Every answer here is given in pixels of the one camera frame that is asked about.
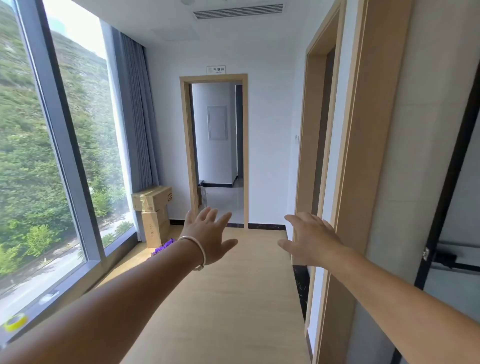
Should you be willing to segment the person's right hand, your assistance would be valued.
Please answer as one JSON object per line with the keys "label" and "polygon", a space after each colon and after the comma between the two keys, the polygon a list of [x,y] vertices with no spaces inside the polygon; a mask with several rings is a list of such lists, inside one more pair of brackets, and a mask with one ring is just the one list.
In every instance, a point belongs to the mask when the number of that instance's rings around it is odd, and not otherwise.
{"label": "person's right hand", "polygon": [[338,240],[331,239],[327,229],[327,221],[318,217],[317,231],[302,231],[299,213],[297,215],[285,215],[285,220],[289,222],[297,233],[298,258],[309,266],[329,269],[334,263],[338,263],[340,258],[351,253],[352,249],[345,246],[338,237]]}

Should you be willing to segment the person's left hand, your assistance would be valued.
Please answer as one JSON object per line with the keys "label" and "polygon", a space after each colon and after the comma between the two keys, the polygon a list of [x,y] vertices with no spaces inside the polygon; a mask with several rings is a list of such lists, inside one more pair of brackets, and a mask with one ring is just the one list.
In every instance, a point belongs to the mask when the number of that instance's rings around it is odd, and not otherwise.
{"label": "person's left hand", "polygon": [[213,264],[220,257],[220,244],[225,241],[223,239],[223,232],[227,227],[232,212],[228,211],[219,218],[216,217],[215,224],[211,227],[206,225],[206,215],[211,207],[206,207],[195,215],[195,222],[192,227],[185,230],[184,227],[180,234],[178,241],[187,242],[194,246],[195,253],[195,268],[194,271],[200,271],[205,266]]}

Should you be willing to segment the person's right forearm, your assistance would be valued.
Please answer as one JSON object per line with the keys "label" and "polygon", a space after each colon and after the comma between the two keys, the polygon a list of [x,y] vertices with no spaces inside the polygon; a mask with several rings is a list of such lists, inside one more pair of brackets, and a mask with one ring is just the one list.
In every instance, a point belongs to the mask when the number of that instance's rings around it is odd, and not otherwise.
{"label": "person's right forearm", "polygon": [[325,266],[409,364],[480,364],[478,322],[348,247],[335,247]]}

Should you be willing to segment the person's left forearm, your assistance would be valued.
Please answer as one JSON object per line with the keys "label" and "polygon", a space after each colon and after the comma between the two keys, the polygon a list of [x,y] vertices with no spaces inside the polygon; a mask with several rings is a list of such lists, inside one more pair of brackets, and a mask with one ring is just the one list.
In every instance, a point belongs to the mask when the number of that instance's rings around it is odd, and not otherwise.
{"label": "person's left forearm", "polygon": [[119,364],[153,313],[196,267],[194,246],[167,249],[85,294],[9,344],[0,364]]}

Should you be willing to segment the tall cardboard box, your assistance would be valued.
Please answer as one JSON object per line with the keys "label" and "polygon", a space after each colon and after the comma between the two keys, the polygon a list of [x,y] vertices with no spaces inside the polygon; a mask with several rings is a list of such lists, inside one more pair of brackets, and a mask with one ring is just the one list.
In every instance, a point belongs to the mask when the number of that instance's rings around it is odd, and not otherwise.
{"label": "tall cardboard box", "polygon": [[167,206],[155,212],[141,212],[147,248],[159,248],[170,240],[170,219]]}

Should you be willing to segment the purple bundle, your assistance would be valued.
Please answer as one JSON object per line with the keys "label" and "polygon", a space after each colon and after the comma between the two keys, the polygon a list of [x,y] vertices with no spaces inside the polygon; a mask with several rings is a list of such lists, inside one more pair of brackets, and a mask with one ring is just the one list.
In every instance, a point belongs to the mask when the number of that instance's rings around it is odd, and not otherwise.
{"label": "purple bundle", "polygon": [[171,246],[175,242],[176,242],[175,239],[170,239],[167,242],[165,242],[164,244],[162,244],[161,246],[155,248],[154,251],[151,253],[151,257],[153,257],[154,255],[158,254],[159,252],[167,249],[169,246]]}

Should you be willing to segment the wide cardboard box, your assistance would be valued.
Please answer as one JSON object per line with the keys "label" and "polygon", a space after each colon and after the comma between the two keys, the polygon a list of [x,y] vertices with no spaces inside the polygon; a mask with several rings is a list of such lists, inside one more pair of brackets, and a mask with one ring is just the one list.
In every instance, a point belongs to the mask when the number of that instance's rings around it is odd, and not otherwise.
{"label": "wide cardboard box", "polygon": [[173,199],[171,186],[152,186],[131,194],[134,211],[156,212],[166,207]]}

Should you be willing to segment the black-framed glass door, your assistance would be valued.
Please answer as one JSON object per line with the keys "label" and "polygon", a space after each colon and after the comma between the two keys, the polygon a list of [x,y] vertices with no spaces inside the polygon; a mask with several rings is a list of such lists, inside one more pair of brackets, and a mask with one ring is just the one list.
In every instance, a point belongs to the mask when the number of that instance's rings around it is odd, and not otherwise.
{"label": "black-framed glass door", "polygon": [[[480,81],[472,86],[424,246],[480,246]],[[414,285],[480,323],[480,273],[436,269],[421,258]]]}

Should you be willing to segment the large grey-framed glass window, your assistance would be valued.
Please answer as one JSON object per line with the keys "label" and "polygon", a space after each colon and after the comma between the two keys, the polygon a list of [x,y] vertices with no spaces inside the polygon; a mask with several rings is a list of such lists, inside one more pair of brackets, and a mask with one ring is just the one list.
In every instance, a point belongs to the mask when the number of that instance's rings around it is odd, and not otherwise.
{"label": "large grey-framed glass window", "polygon": [[[101,20],[0,0],[0,332],[87,291],[135,244]],[[28,323],[3,323],[25,313]]]}

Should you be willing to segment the yellow tape roll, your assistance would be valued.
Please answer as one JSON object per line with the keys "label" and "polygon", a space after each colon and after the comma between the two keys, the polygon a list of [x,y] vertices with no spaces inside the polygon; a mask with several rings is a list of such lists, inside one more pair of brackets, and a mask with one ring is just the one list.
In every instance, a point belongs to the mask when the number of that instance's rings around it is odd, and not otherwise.
{"label": "yellow tape roll", "polygon": [[21,329],[27,323],[28,316],[23,312],[19,312],[5,321],[2,326],[6,332],[14,332]]}

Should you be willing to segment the white ceiling air vent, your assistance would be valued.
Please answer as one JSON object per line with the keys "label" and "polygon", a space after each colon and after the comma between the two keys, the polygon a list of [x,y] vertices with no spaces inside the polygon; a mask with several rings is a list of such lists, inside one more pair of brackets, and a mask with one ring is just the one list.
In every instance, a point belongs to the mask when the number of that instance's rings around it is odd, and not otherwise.
{"label": "white ceiling air vent", "polygon": [[216,20],[261,15],[279,15],[285,10],[284,3],[256,4],[234,8],[193,10],[197,20]]}

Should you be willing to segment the wooden doorway frame with sign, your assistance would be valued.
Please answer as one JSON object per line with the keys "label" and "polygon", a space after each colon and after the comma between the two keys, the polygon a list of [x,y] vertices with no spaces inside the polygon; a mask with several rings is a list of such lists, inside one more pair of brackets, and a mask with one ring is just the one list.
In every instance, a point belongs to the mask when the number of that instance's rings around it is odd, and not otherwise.
{"label": "wooden doorway frame with sign", "polygon": [[242,85],[242,113],[243,113],[243,228],[249,229],[249,79],[248,74],[219,74],[219,75],[194,75],[180,76],[180,94],[182,103],[183,127],[185,148],[187,155],[187,168],[189,180],[190,210],[199,213],[199,200],[197,194],[197,172],[195,169],[194,127],[191,112],[192,101],[190,88],[192,84],[199,83],[229,83],[239,82]]}

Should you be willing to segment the narrow wooden door frame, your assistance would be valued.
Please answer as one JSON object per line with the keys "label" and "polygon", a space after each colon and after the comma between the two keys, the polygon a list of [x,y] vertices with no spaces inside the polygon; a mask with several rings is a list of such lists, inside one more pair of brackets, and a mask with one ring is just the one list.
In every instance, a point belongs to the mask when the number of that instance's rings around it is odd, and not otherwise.
{"label": "narrow wooden door frame", "polygon": [[321,216],[347,0],[334,0],[306,50],[294,214]]}

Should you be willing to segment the white wall cabinet panel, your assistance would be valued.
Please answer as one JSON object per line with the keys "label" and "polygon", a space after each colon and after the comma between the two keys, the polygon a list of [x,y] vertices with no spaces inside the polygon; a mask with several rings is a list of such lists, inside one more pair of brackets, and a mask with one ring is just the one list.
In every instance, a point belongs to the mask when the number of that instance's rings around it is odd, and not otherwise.
{"label": "white wall cabinet panel", "polygon": [[228,140],[227,106],[207,106],[208,140]]}

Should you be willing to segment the wide wooden door frame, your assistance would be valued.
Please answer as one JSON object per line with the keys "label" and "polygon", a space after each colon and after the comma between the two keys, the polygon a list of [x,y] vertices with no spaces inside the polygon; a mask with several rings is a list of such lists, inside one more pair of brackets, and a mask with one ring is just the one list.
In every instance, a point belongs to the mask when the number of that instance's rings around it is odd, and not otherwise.
{"label": "wide wooden door frame", "polygon": [[365,255],[413,0],[347,0],[320,218]]}

